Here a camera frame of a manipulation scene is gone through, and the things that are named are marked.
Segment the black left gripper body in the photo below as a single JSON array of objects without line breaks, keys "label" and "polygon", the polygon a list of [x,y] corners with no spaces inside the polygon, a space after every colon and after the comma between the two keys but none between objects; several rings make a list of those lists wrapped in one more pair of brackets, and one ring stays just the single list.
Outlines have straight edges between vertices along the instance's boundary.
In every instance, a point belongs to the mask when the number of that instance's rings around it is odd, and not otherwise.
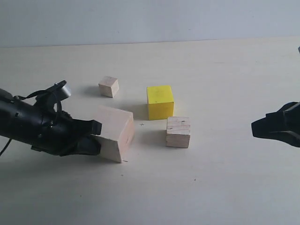
[{"label": "black left gripper body", "polygon": [[62,110],[61,103],[38,104],[42,110],[42,121],[38,129],[37,139],[31,149],[50,155],[67,156],[79,153],[80,122]]}]

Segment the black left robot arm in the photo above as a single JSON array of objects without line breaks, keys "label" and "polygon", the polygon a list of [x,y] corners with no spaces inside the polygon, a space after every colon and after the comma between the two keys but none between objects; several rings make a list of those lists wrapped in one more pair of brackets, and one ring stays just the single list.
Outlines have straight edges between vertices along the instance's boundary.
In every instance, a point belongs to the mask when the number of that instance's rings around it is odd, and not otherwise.
[{"label": "black left robot arm", "polygon": [[[38,98],[34,105],[24,102],[33,97]],[[1,136],[55,156],[100,154],[101,145],[94,138],[101,133],[100,122],[72,118],[55,91],[38,90],[26,98],[10,93],[0,97]]]}]

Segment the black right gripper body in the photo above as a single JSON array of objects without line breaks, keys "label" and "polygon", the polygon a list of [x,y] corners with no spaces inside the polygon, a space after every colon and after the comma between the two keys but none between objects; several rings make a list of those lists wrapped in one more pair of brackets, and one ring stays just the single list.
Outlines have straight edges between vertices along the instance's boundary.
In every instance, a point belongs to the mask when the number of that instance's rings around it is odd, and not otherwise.
[{"label": "black right gripper body", "polygon": [[283,110],[284,131],[300,130],[300,103],[297,102]]}]

